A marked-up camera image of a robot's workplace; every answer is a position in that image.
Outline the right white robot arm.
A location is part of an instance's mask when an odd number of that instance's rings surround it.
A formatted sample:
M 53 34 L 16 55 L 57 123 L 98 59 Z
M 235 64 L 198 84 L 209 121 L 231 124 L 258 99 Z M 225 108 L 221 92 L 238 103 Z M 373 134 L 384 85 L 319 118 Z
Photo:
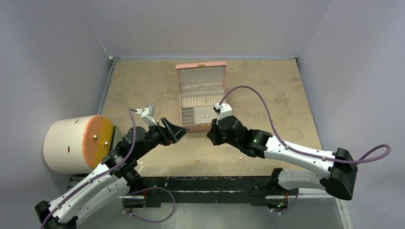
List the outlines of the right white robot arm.
M 284 161 L 305 169 L 301 173 L 283 170 L 271 178 L 268 188 L 274 194 L 302 187 L 325 190 L 342 200 L 353 197 L 358 167 L 346 149 L 332 152 L 293 144 L 293 148 L 305 152 L 302 155 L 285 147 L 269 132 L 248 129 L 234 116 L 214 119 L 207 137 L 214 146 L 229 144 L 250 157 Z

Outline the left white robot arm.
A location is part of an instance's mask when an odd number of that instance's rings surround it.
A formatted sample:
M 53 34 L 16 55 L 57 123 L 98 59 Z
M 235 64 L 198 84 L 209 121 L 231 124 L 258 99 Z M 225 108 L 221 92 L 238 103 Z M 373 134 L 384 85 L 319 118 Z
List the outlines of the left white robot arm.
M 161 118 L 163 125 L 133 126 L 122 137 L 102 162 L 76 186 L 59 198 L 41 201 L 35 211 L 42 229 L 75 229 L 77 222 L 111 200 L 124 195 L 145 196 L 150 190 L 167 189 L 153 185 L 146 187 L 143 177 L 135 170 L 137 160 L 158 145 L 179 142 L 188 132 L 186 127 Z

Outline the pink jewelry box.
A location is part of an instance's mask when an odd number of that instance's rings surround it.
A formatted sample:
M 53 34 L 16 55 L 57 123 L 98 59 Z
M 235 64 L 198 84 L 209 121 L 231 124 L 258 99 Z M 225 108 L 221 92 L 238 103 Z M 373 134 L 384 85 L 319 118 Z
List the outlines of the pink jewelry box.
M 211 122 L 217 117 L 213 107 L 225 95 L 226 67 L 225 61 L 176 65 L 181 125 L 191 133 L 207 133 L 211 129 Z

